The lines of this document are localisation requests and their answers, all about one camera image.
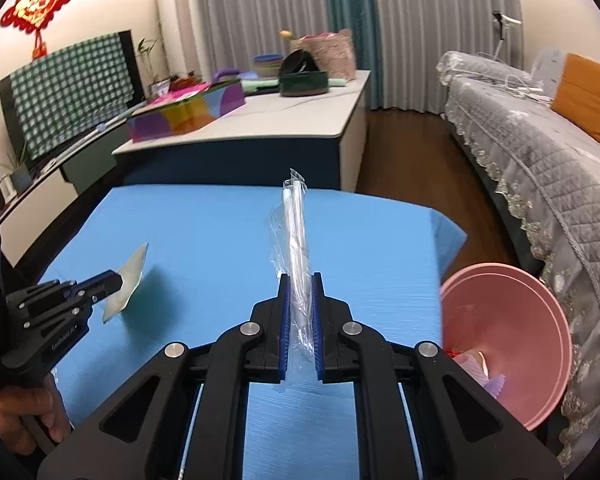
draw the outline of human hand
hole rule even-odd
[[[30,455],[36,449],[36,442],[22,425],[21,415],[39,415],[49,436],[57,443],[71,431],[62,396],[51,374],[41,388],[14,386],[0,390],[0,438],[10,451]]]

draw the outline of silver screw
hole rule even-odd
[[[240,327],[240,332],[244,335],[256,335],[260,331],[260,325],[253,321],[247,321]]]
[[[438,347],[429,341],[425,341],[418,345],[418,352],[424,357],[435,357],[438,355]]]
[[[362,325],[355,321],[347,321],[342,326],[342,331],[347,335],[358,335],[360,332],[362,332]]]
[[[167,357],[180,357],[184,354],[184,346],[181,343],[171,343],[164,349],[164,354]]]

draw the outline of air conditioner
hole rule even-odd
[[[198,0],[158,0],[158,13],[171,75],[194,73],[211,81]]]

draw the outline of orange cushion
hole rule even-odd
[[[600,143],[600,63],[569,54],[551,110]]]

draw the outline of plastic-wrapped straw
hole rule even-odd
[[[288,274],[290,282],[291,334],[287,382],[297,380],[301,374],[304,376],[304,370],[314,371],[311,273],[304,232],[305,192],[304,179],[291,170],[291,178],[283,183],[282,204],[270,218],[272,261],[278,275]]]

